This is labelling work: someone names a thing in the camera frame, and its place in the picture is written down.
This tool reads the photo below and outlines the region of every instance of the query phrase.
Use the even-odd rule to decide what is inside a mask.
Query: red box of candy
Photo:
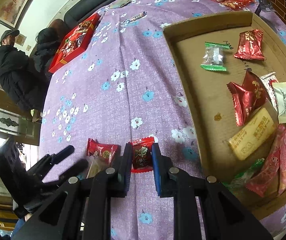
[[[49,67],[49,72],[54,73],[86,51],[100,17],[98,13],[93,14],[64,37]]]

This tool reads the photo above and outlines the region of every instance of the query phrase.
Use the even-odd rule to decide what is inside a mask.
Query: metal screw
[[[179,173],[179,169],[177,167],[171,167],[169,169],[169,172],[172,174],[177,174],[177,173]]]
[[[216,177],[214,177],[214,176],[208,176],[208,177],[206,178],[206,180],[207,180],[208,182],[210,182],[210,183],[215,183],[215,182],[216,182]]]
[[[69,179],[68,179],[68,183],[69,184],[75,184],[76,182],[78,182],[78,178],[77,177],[70,177]]]
[[[105,170],[105,172],[106,172],[107,174],[113,174],[113,173],[115,172],[115,169],[114,169],[114,168],[107,168],[107,169]]]

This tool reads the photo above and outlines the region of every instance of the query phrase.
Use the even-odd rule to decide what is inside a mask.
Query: person
[[[0,84],[23,111],[42,111],[49,84],[33,72],[33,60],[14,47],[15,37],[19,33],[19,30],[7,30],[1,36]]]
[[[52,73],[50,73],[48,69],[61,44],[55,28],[49,27],[41,30],[36,37],[36,42],[37,50],[33,55],[35,69],[43,73],[50,80]]]

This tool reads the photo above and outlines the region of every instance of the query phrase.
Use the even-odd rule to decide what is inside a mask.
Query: table
[[[255,11],[257,4],[245,10]],[[227,11],[211,0],[133,0],[108,6],[86,52],[53,74],[43,111],[40,158],[72,144],[75,153],[44,181],[86,154],[88,138],[119,144],[154,136],[163,155],[192,176],[202,170],[184,91],[163,37],[164,26]],[[146,11],[136,22],[120,22]],[[286,44],[286,26],[261,13]],[[160,199],[152,172],[131,175],[125,199],[112,199],[111,235],[117,239],[173,239],[173,201]],[[273,236],[286,228],[286,205],[261,220]]]

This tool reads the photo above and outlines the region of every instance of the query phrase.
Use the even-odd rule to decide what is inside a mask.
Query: black hair
[[[36,36],[37,44],[43,44],[51,41],[58,41],[58,35],[54,28],[48,27],[41,30]]]

